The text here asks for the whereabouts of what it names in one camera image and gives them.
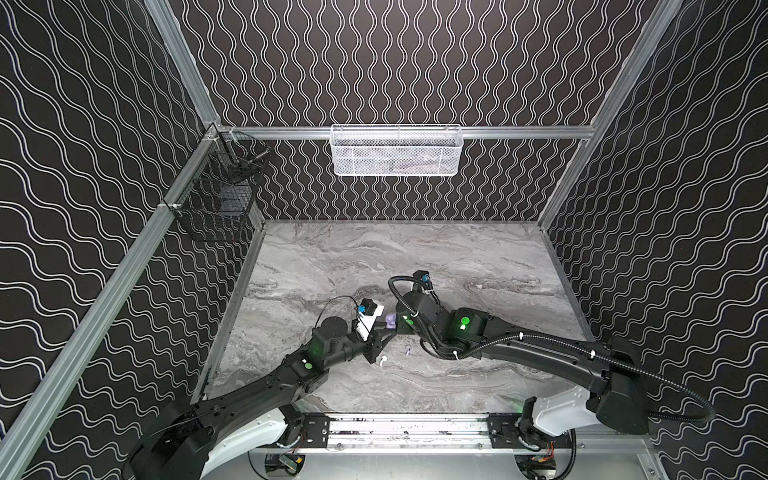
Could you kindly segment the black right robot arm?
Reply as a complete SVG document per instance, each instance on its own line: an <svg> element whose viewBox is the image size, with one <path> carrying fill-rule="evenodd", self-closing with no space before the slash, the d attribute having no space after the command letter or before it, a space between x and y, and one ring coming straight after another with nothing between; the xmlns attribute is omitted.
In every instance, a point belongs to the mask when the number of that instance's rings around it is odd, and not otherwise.
<svg viewBox="0 0 768 480"><path fill-rule="evenodd" d="M525 412L531 429L558 436L584 425L602 424L620 433L644 435L652 419L702 424L715 418L714 405L678 382L647 370L627 342L586 342L544 334L509 323L488 312L448 310L425 274L395 275L388 287L397 316L433 356L447 361L489 358L523 365L575 385L576 399L533 399ZM647 383L674 389L692 399L698 415L653 411Z"/></svg>

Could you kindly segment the purple earbud charging case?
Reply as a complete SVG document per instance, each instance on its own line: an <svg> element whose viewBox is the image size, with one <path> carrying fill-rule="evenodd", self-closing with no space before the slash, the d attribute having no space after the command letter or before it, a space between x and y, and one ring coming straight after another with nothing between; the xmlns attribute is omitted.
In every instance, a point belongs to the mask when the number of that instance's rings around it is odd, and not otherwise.
<svg viewBox="0 0 768 480"><path fill-rule="evenodd" d="M397 329L397 315L395 313L389 313L385 317L385 328L387 330Z"/></svg>

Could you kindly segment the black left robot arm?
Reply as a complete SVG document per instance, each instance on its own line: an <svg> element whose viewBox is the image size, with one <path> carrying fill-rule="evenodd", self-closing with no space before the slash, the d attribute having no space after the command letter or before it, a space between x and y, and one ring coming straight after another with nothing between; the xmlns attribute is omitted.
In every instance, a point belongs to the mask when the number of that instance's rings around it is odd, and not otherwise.
<svg viewBox="0 0 768 480"><path fill-rule="evenodd" d="M349 330L340 317L326 318L310 339L286 355L273 371L225 395L194 404L173 402L161 410L121 467L123 479L202 479L238 454L224 444L246 434L265 414L283 414L283 430L298 436L303 417L286 413L315 391L332 366L358 356L374 364L396 332L372 329L367 338Z"/></svg>

